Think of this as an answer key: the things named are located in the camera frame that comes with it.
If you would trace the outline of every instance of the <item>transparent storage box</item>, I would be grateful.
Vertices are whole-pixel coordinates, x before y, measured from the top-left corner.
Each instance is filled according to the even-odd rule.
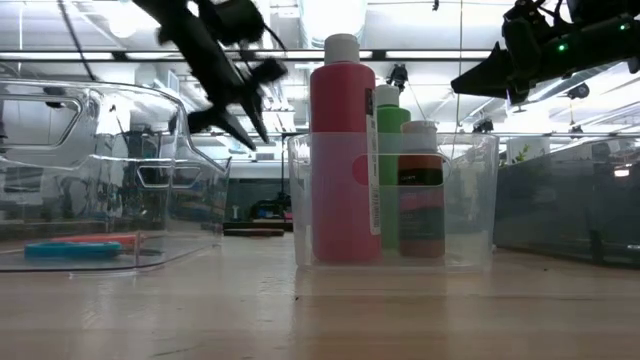
[[[437,140],[434,151],[414,134],[378,134],[373,147],[372,137],[358,133],[291,138],[298,266],[487,269],[499,140],[481,134],[438,134]],[[437,171],[425,171],[429,167]]]
[[[179,100],[103,83],[0,80],[0,271],[130,269],[221,239],[228,162]]]

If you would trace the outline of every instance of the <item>table surface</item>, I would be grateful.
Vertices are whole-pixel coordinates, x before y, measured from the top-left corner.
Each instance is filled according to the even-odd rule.
[[[488,274],[297,271],[227,238],[138,274],[0,275],[2,359],[640,359],[640,273],[499,252]]]

